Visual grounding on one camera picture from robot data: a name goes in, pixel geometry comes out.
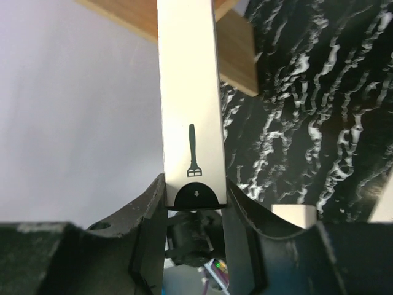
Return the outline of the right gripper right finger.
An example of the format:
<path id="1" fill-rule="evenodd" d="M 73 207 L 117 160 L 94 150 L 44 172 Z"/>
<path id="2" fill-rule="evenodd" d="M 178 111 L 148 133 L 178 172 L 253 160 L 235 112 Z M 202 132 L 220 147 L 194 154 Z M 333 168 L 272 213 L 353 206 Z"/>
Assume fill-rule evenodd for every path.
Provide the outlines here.
<path id="1" fill-rule="evenodd" d="M 391 294 L 392 224 L 302 229 L 227 183 L 222 210 L 231 294 Z"/>

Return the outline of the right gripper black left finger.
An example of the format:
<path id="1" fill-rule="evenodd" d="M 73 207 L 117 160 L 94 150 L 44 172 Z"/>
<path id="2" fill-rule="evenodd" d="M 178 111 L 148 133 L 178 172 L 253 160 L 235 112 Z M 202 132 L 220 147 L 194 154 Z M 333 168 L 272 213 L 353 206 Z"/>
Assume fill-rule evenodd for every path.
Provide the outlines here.
<path id="1" fill-rule="evenodd" d="M 70 222 L 1 224 L 2 294 L 160 294 L 165 180 L 82 229 Z"/>

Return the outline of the white H box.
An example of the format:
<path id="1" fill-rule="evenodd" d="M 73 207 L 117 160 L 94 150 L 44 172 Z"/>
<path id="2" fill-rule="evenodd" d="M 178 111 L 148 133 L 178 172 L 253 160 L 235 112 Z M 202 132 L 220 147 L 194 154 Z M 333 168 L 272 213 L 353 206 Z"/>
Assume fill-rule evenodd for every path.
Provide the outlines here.
<path id="1" fill-rule="evenodd" d="M 307 229 L 317 222 L 317 210 L 312 205 L 274 204 L 271 206 L 271 211 L 287 222 L 303 229 Z"/>
<path id="2" fill-rule="evenodd" d="M 212 1 L 157 3 L 163 164 L 170 210 L 227 203 Z"/>

